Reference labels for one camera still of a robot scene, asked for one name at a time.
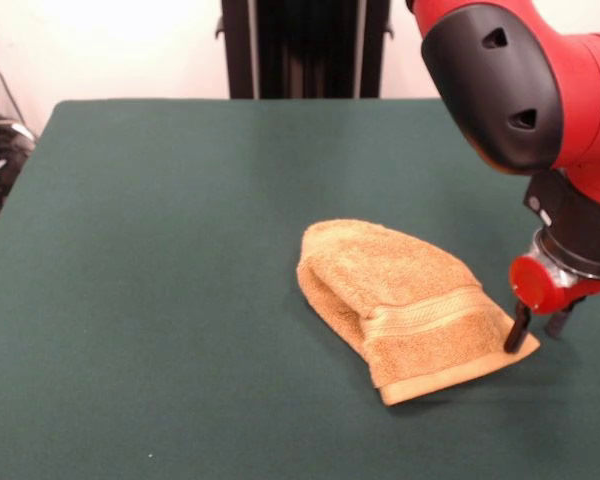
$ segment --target table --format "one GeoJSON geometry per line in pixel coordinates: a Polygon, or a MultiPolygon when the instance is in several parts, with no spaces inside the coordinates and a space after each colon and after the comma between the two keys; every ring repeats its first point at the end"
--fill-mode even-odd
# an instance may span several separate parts
{"type": "Polygon", "coordinates": [[[525,186],[433,100],[59,105],[0,218],[0,479],[600,479],[600,297],[389,409],[296,285],[305,227],[359,218],[511,309],[525,186]]]}

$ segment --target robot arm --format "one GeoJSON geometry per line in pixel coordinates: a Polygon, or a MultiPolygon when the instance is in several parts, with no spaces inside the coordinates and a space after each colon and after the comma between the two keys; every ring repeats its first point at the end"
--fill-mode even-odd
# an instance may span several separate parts
{"type": "Polygon", "coordinates": [[[544,225],[510,272],[520,323],[565,317],[600,292],[600,34],[560,35],[531,0],[407,6],[464,136],[491,166],[532,175],[525,204],[544,225]]]}

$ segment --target green table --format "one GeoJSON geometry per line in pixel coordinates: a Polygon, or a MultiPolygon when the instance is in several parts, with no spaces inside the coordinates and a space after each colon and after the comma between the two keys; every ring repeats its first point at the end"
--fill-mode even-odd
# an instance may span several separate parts
{"type": "Polygon", "coordinates": [[[525,186],[436,101],[60,105],[0,218],[0,480],[599,480],[600,297],[387,409],[296,286],[304,228],[354,217],[510,309],[525,186]]]}

